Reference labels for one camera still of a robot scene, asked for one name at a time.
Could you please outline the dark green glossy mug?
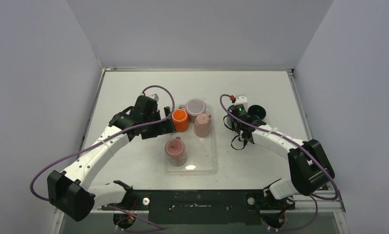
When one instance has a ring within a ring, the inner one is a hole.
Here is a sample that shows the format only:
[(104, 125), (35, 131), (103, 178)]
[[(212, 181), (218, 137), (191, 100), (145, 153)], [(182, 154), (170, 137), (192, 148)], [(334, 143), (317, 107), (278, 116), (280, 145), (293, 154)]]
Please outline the dark green glossy mug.
[(260, 105), (251, 105), (247, 111), (248, 115), (263, 120), (266, 117), (266, 110)]

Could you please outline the pink ghost pattern mug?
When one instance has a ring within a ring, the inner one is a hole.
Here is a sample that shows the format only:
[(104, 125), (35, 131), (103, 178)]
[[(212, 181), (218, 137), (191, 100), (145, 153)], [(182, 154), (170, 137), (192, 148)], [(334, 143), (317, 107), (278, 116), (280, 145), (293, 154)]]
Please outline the pink ghost pattern mug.
[(169, 163), (174, 167), (182, 166), (187, 161), (185, 144), (180, 137), (169, 140), (164, 147)]

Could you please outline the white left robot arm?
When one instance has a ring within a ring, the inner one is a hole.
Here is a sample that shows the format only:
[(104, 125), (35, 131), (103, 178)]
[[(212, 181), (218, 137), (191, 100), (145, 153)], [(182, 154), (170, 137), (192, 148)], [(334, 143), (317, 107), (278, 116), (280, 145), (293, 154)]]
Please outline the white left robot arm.
[(122, 147), (134, 137), (154, 138), (175, 132), (170, 119), (160, 121), (157, 94), (138, 96), (135, 105), (115, 114), (103, 133), (82, 155), (61, 172), (47, 177), (49, 202), (71, 217), (81, 221), (92, 209), (115, 204), (121, 210), (132, 206), (132, 186), (114, 180), (100, 186), (91, 183)]

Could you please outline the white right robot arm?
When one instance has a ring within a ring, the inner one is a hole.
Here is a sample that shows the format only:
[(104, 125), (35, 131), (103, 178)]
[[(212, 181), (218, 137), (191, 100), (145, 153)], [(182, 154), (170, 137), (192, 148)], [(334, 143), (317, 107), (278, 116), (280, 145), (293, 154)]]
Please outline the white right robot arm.
[(230, 119), (230, 130), (236, 132), (244, 144), (263, 146), (288, 162), (289, 177), (278, 179), (265, 188), (266, 207), (276, 209), (283, 198), (292, 195), (312, 195), (327, 183), (332, 184), (335, 195), (326, 200), (338, 198), (335, 172), (319, 141), (300, 140), (279, 132), (264, 122), (266, 112), (259, 105), (245, 108), (242, 103), (233, 104), (225, 112)]

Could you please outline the orange mug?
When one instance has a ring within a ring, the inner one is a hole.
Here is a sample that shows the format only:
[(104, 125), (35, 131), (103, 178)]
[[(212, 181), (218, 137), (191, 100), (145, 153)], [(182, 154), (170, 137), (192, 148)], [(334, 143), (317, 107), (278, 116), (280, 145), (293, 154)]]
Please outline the orange mug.
[(189, 115), (186, 110), (176, 109), (172, 113), (172, 122), (177, 132), (184, 132), (189, 127)]

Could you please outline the lilac ribbed mug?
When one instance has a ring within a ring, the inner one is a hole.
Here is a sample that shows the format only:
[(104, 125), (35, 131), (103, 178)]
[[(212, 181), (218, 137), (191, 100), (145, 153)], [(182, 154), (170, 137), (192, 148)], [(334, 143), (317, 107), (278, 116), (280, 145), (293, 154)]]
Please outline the lilac ribbed mug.
[(189, 116), (190, 122), (195, 122), (199, 114), (204, 114), (206, 111), (206, 103), (199, 98), (192, 98), (186, 104), (179, 105), (179, 109), (184, 109)]

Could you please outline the light pink faceted mug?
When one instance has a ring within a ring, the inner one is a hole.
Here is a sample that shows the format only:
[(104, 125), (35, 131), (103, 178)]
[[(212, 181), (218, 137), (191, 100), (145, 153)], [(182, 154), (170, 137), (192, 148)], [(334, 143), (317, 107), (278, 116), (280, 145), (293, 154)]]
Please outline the light pink faceted mug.
[(199, 114), (195, 119), (194, 133), (198, 137), (207, 137), (211, 132), (211, 118), (207, 114)]

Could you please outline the clear plastic tray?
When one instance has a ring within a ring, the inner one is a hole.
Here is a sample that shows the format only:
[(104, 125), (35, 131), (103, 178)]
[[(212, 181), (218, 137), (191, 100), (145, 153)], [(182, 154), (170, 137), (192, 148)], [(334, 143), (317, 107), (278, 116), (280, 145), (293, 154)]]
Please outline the clear plastic tray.
[(176, 131), (170, 135), (169, 140), (180, 137), (184, 142), (187, 161), (182, 166), (174, 167), (169, 163), (165, 154), (165, 172), (167, 174), (212, 174), (217, 170), (216, 138), (212, 124), (213, 109), (211, 105), (206, 104), (205, 114), (210, 115), (211, 118), (211, 132), (207, 137), (196, 136), (194, 133), (195, 122), (190, 121), (186, 131)]

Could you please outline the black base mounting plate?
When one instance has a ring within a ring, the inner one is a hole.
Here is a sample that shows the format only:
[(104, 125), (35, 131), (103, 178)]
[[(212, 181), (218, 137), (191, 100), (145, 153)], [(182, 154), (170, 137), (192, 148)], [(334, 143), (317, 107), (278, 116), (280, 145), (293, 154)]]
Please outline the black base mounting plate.
[(260, 225), (295, 209), (292, 197), (275, 200), (263, 190), (134, 190), (116, 208), (146, 213), (156, 224)]

